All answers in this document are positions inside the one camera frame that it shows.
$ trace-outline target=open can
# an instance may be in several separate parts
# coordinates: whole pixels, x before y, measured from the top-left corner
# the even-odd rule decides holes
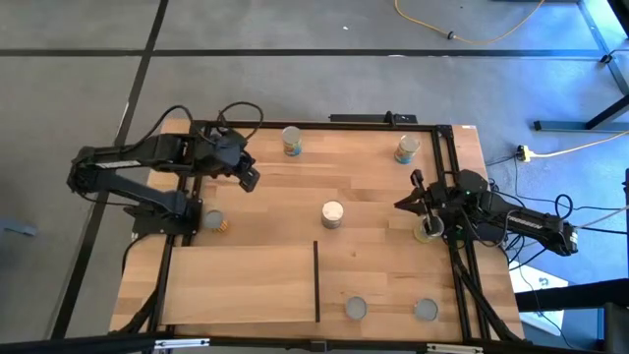
[[[282,131],[284,153],[289,156],[297,156],[302,152],[302,132],[297,127],[286,127]]]
[[[336,201],[329,201],[323,205],[321,210],[321,223],[328,229],[335,229],[341,226],[343,219],[343,206]]]
[[[418,149],[420,149],[420,142],[411,136],[405,135],[400,139],[397,150],[395,150],[393,155],[398,162],[408,164],[411,163]]]

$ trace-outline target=wooden board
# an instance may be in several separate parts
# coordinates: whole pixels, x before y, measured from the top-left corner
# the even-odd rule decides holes
[[[313,244],[173,249],[163,324],[314,321]]]
[[[169,120],[164,132],[187,131],[183,120]],[[478,133],[473,126],[454,126],[456,152],[461,169],[486,176]],[[252,193],[245,193],[235,179],[204,179],[204,208],[225,212],[230,227],[214,234],[202,230],[194,246],[299,245],[313,240],[319,246],[321,322],[319,324],[187,324],[176,332],[190,335],[233,337],[330,338],[367,340],[460,341],[461,331],[448,252],[441,241],[420,244],[412,236],[417,218],[397,210],[393,203],[412,190],[409,176],[422,169],[426,183],[436,180],[433,150],[428,133],[410,133],[421,142],[413,162],[401,165],[393,152],[403,133],[363,131],[303,131],[304,152],[297,157],[283,154],[280,130],[260,130],[247,151],[257,160],[261,174]],[[441,144],[449,165],[445,142]],[[151,173],[149,185],[176,186],[176,178]],[[329,200],[345,208],[343,225],[327,230],[320,224],[320,208]],[[135,260],[163,238],[139,243],[130,253],[133,267],[153,267],[154,260]],[[508,267],[499,250],[476,245],[483,290],[500,317],[523,335]],[[140,293],[139,284],[154,284],[157,270],[145,277],[125,275],[112,328],[132,315],[130,302],[138,307],[150,291]],[[370,311],[360,322],[350,321],[344,304],[362,296]],[[474,301],[468,296],[472,333],[479,335]],[[413,317],[414,304],[433,299],[439,307],[434,322]]]

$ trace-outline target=black metal frame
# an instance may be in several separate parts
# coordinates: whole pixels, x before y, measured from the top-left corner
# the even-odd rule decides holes
[[[263,129],[282,129],[288,125],[296,125],[300,129],[320,129],[320,130],[378,130],[393,132],[424,132],[430,133],[432,149],[435,159],[437,178],[439,181],[445,182],[447,175],[450,174],[456,182],[456,172],[459,171],[458,158],[456,155],[456,146],[454,144],[454,135],[451,126],[445,125],[417,125],[407,123],[396,123],[391,120],[391,115],[370,116],[372,122],[367,123],[347,123],[347,122],[330,122],[330,123],[294,123],[294,122],[267,122],[262,124]],[[233,122],[234,128],[253,128],[257,122]],[[450,166],[448,169],[444,167],[443,151],[441,143],[445,141],[447,155],[449,157]],[[200,193],[201,177],[196,177],[193,183],[191,195],[198,196]],[[179,180],[178,189],[186,188],[186,179]],[[191,244],[193,235],[185,235],[182,246]],[[452,253],[458,253],[454,240],[448,240],[449,250]],[[133,350],[142,350],[143,353],[149,353],[155,346],[155,340],[166,340],[172,338],[186,338],[187,336],[176,336],[175,328],[169,325],[165,332],[157,331],[160,322],[160,315],[163,309],[163,297],[167,284],[167,274],[172,253],[172,247],[175,246],[175,235],[167,235],[164,244],[164,251],[157,281],[157,301],[152,310],[148,321],[148,333],[113,333],[107,336],[87,337],[87,338],[71,338],[57,339],[52,341],[30,342],[30,343],[12,343],[0,345],[0,353],[4,352],[42,352],[42,353],[72,353],[72,352],[131,352]],[[465,245],[466,254],[468,256],[468,265],[470,267],[470,279],[472,283],[481,288],[480,275],[478,272],[476,255],[474,253],[474,245],[468,242]],[[316,254],[316,244],[314,244],[314,252]],[[455,284],[455,292],[457,298],[457,307],[460,313],[460,326],[463,341],[461,343],[428,343],[413,341],[370,341],[370,340],[326,340],[326,339],[288,339],[288,338],[225,338],[212,337],[206,341],[212,346],[253,346],[253,347],[281,347],[281,348],[301,348],[314,352],[329,351],[333,349],[384,349],[384,350],[413,350],[416,352],[428,352],[435,350],[438,345],[462,345],[482,347],[486,353],[502,353],[505,351],[512,353],[593,353],[589,351],[567,351],[560,348],[550,348],[543,346],[534,346],[528,342],[508,342],[491,340],[488,333],[488,325],[479,304],[477,304],[477,314],[481,328],[481,338],[472,337],[470,330],[470,320],[467,312],[465,289],[462,284],[462,278],[457,275],[457,271],[453,267],[453,277]],[[90,345],[98,345],[98,351],[90,350]]]
[[[616,14],[616,18],[622,26],[622,29],[629,35],[629,9],[627,9],[625,3],[622,0],[607,0],[607,3],[613,13]]]
[[[605,303],[629,307],[629,278],[516,294],[520,312],[596,309]]]

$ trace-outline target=can lid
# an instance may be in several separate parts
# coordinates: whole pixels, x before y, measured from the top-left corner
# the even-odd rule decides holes
[[[418,320],[434,321],[438,308],[431,299],[422,299],[415,305],[415,317]]]
[[[343,217],[343,206],[336,202],[330,201],[323,205],[323,217],[329,221],[338,221]]]
[[[297,127],[286,127],[282,131],[282,140],[287,144],[296,144],[302,138],[302,132]]]
[[[404,136],[400,141],[400,147],[405,151],[415,152],[420,148],[420,142],[413,137]]]
[[[362,320],[367,315],[367,303],[362,297],[354,296],[347,300],[345,313],[352,320]]]
[[[223,213],[219,210],[210,210],[203,217],[203,226],[210,229],[219,228],[223,223]]]

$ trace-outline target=black cable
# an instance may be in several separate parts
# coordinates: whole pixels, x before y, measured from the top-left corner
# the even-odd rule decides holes
[[[144,235],[138,235],[138,237],[136,237],[135,240],[131,241],[131,243],[127,246],[127,248],[125,249],[125,253],[122,256],[122,273],[125,273],[125,267],[127,266],[127,256],[129,255],[129,251],[132,249],[132,247],[134,247],[135,244],[138,243],[138,241],[140,241],[141,239],[143,239],[144,237],[146,237],[147,234]]]
[[[510,160],[510,159],[511,159],[511,158],[513,158],[513,157],[515,157],[515,155],[512,155],[512,156],[503,156],[503,157],[501,157],[501,158],[499,158],[499,159],[497,159],[497,160],[494,160],[494,161],[492,161],[492,162],[486,162],[486,163],[485,163],[485,166],[487,166],[487,167],[491,167],[491,166],[496,165],[496,164],[504,163],[504,162],[506,162],[506,161]]]
[[[627,233],[625,231],[605,230],[605,229],[598,229],[598,228],[594,228],[594,227],[579,227],[579,228],[583,229],[583,230],[598,231],[598,232],[605,232],[605,233],[613,233],[613,234],[617,234],[617,235],[629,235],[629,233]]]
[[[513,256],[513,258],[511,260],[508,261],[508,263],[511,265],[511,263],[515,260],[515,259],[520,259],[520,252],[522,252],[522,250],[524,250],[524,239],[525,237],[520,235],[522,237],[522,245],[520,245],[520,248],[518,249],[518,252],[515,253],[515,256]]]
[[[568,204],[570,205],[568,207],[568,212],[561,216],[561,214],[559,213],[559,200],[561,198],[565,198],[568,201]],[[554,200],[554,212],[557,214],[557,216],[559,216],[562,220],[565,220],[568,218],[568,216],[570,216],[570,214],[572,213],[572,210],[574,208],[574,204],[572,203],[572,198],[570,198],[570,196],[568,195],[564,195],[564,194],[560,194],[557,196],[557,198]]]
[[[498,184],[495,183],[495,180],[491,177],[489,177],[489,189],[492,192],[500,192],[500,187],[498,187]]]
[[[509,197],[509,198],[511,198],[511,199],[513,199],[513,200],[515,200],[515,201],[517,201],[517,202],[518,202],[518,203],[519,203],[522,207],[526,207],[526,206],[524,205],[524,202],[520,201],[520,199],[519,199],[519,198],[517,198],[517,197],[511,196],[510,194],[507,194],[507,193],[504,193],[504,192],[496,192],[496,191],[494,191],[494,193],[499,194],[500,196]]]
[[[463,218],[465,219],[465,222],[467,224],[467,227],[470,229],[470,232],[472,232],[472,235],[474,236],[474,238],[476,238],[477,241],[479,241],[485,247],[497,247],[498,245],[501,245],[504,242],[504,240],[506,240],[507,233],[509,232],[509,230],[508,230],[508,227],[509,227],[509,216],[511,215],[512,212],[515,212],[515,211],[518,211],[518,210],[517,209],[511,209],[511,210],[507,211],[506,215],[504,216],[504,227],[502,229],[502,237],[500,238],[500,240],[496,241],[493,245],[488,245],[488,244],[485,243],[484,240],[481,239],[479,234],[474,229],[474,225],[472,225],[472,221],[470,221],[470,217],[468,216],[467,212],[465,212],[461,208],[461,213],[463,213]]]
[[[551,321],[546,315],[543,314],[542,305],[540,305],[540,299],[538,299],[538,293],[536,292],[533,285],[531,285],[531,283],[527,280],[527,278],[524,277],[524,274],[522,273],[522,268],[519,266],[518,268],[520,269],[520,277],[522,277],[522,280],[524,280],[524,282],[527,283],[527,285],[529,285],[529,287],[531,288],[531,291],[533,291],[533,295],[535,296],[535,302],[538,304],[538,314],[542,315],[542,317],[544,317],[548,322],[550,322],[551,325],[554,325],[554,327],[557,328],[557,330],[559,330],[559,334],[561,334],[561,337],[563,338],[563,341],[566,342],[566,345],[570,347],[571,349],[574,349],[574,347],[570,345],[570,343],[568,342],[568,339],[566,338],[566,336],[563,334],[563,330],[561,330],[561,328],[556,323]]]
[[[257,124],[257,127],[254,128],[254,130],[252,132],[250,132],[247,137],[245,138],[246,140],[248,140],[250,137],[252,137],[257,130],[259,129],[259,127],[262,126],[262,122],[264,121],[264,112],[262,111],[262,108],[260,108],[257,104],[251,103],[251,102],[246,102],[246,101],[238,101],[238,102],[234,102],[234,103],[230,103],[227,105],[227,107],[221,109],[220,111],[218,111],[218,117],[216,117],[216,120],[221,122],[223,124],[223,127],[225,128],[229,128],[229,125],[227,124],[227,119],[225,118],[225,112],[227,112],[228,110],[230,110],[233,107],[239,106],[239,105],[246,105],[246,106],[250,106],[253,107],[257,110],[257,113],[259,113],[259,123]]]
[[[174,111],[175,109],[181,109],[186,113],[186,117],[188,118],[188,120],[190,120],[190,124],[193,124],[193,115],[190,112],[190,109],[188,109],[188,107],[181,105],[181,104],[176,104],[168,109],[166,109],[164,111],[164,113],[161,114],[161,116],[159,117],[159,119],[157,119],[157,121],[155,122],[155,124],[153,125],[152,128],[150,128],[148,130],[148,132],[146,134],[144,134],[143,137],[141,137],[135,144],[122,148],[120,150],[121,153],[125,153],[125,152],[129,152],[132,151],[136,148],[139,148],[145,141],[146,139],[148,139],[156,130],[157,128],[159,128],[159,126],[161,125],[161,123],[164,121],[164,119],[166,119],[166,117],[168,116],[168,114],[172,111]]]
[[[93,202],[93,203],[96,203],[96,204],[102,204],[102,205],[106,205],[106,206],[115,206],[115,207],[136,207],[134,205],[130,205],[130,204],[127,204],[127,203],[100,202],[100,201],[94,200],[92,198],[86,197],[86,195],[83,195],[81,193],[78,193],[78,195],[79,195],[79,197],[85,199],[86,201]]]
[[[505,251],[510,251],[515,244],[518,242],[518,240],[520,240],[520,238],[523,238],[522,235],[518,235],[516,238],[513,239],[513,241],[511,241],[511,243],[509,243],[509,246],[507,246],[504,250]]]
[[[516,266],[514,268],[509,269],[509,271],[515,270],[515,269],[517,269],[517,268],[519,268],[521,266],[525,266],[525,265],[529,264],[532,260],[536,259],[539,255],[541,255],[543,253],[543,251],[545,251],[545,250],[546,250],[546,247],[542,248],[541,251],[537,252],[534,256],[530,257],[526,262],[524,262],[522,264],[519,264],[518,266]]]
[[[531,198],[531,197],[525,197],[520,195],[520,193],[518,192],[518,160],[516,157],[513,157],[513,164],[515,166],[515,195],[523,200],[527,200],[527,201],[533,201],[533,202],[545,202],[545,203],[553,203],[553,204],[557,204],[559,206],[565,207],[565,208],[570,208],[570,206],[567,206],[565,204],[559,203],[558,201],[552,201],[552,200],[547,200],[547,199],[541,199],[541,198]],[[581,209],[594,209],[594,210],[618,210],[621,207],[600,207],[600,206],[578,206],[578,207],[573,207],[572,210],[581,210]]]

